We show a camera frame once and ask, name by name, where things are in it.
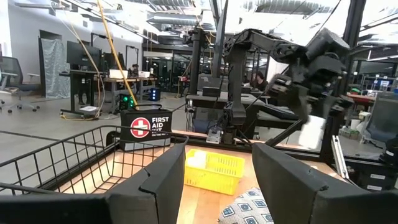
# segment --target red cross symbol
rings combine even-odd
[[[132,121],[130,127],[150,129],[150,122],[146,118],[136,118]],[[136,138],[143,138],[149,134],[149,131],[130,129],[131,134]]]

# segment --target black wire basket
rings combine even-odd
[[[120,126],[100,126],[66,139],[8,133],[54,143],[0,163],[0,195],[102,194],[125,181],[175,144],[186,145],[188,136],[169,136],[163,144],[120,139]],[[133,150],[123,151],[123,142]]]

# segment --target gray floor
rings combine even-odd
[[[173,110],[184,104],[184,99],[174,98],[175,94],[163,94],[160,103],[164,108]],[[11,98],[8,95],[0,96],[7,104],[16,101],[15,98]],[[100,120],[97,121],[70,121],[60,118],[60,108],[69,108],[69,99],[63,100],[46,100],[43,98],[37,98],[32,96],[30,98],[32,101],[37,101],[36,105],[40,106],[38,112],[33,112],[30,109],[17,110],[13,109],[12,114],[8,114],[5,109],[0,113],[0,130],[10,131],[15,133],[30,134],[34,136],[42,136],[46,138],[63,139],[70,137],[72,135],[82,133],[89,129],[95,127],[109,124],[109,125],[120,125],[120,118],[114,115],[103,114]],[[154,103],[151,101],[145,101],[142,103]],[[173,129],[185,130],[185,124],[187,122],[186,114],[184,112],[184,107],[173,113]],[[267,129],[258,128],[260,132],[260,139],[267,140],[279,134],[281,129]],[[104,132],[96,133],[95,138],[88,136],[86,141],[93,143],[97,141],[101,135],[104,138]],[[286,139],[284,142],[289,144],[297,144],[299,139],[299,132],[297,131],[293,135]],[[346,139],[340,137],[342,142],[342,147],[345,154],[350,155],[361,155],[368,157],[378,157],[381,153],[381,149],[377,149],[369,144],[359,144],[356,140]],[[83,142],[84,139],[77,139],[77,141]],[[17,156],[23,155],[40,147],[47,146],[53,143],[52,141],[34,139],[27,137],[20,137],[11,134],[0,134],[0,162],[7,161],[9,159],[15,158]],[[66,146],[66,154],[70,155],[73,153],[75,148],[72,144]],[[77,159],[85,159],[88,155],[95,153],[93,149],[89,152],[84,152],[84,155],[79,155],[78,158],[70,158],[69,163],[75,164]],[[62,149],[53,149],[54,153],[51,156],[49,152],[44,152],[43,155],[39,156],[37,160],[40,162],[39,166],[48,166],[51,162],[51,157],[53,160],[57,161],[58,157],[62,157]],[[23,170],[22,176],[27,176],[32,170],[35,169],[34,163],[32,161],[23,162],[20,165],[21,170]],[[68,164],[60,164],[60,167],[56,167],[56,173],[65,170]],[[9,164],[7,167],[0,167],[0,182],[12,182],[15,181],[15,175],[12,176],[11,173],[15,172],[15,164]],[[31,180],[31,186],[37,183],[37,180]]]

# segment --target yellow plastic basket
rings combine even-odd
[[[191,149],[187,160],[200,151]],[[234,195],[240,178],[243,176],[244,159],[214,152],[206,152],[206,168],[201,169],[185,163],[184,184]]]

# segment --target blue and white pillow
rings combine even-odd
[[[253,188],[238,196],[218,218],[219,224],[274,224],[261,190]]]

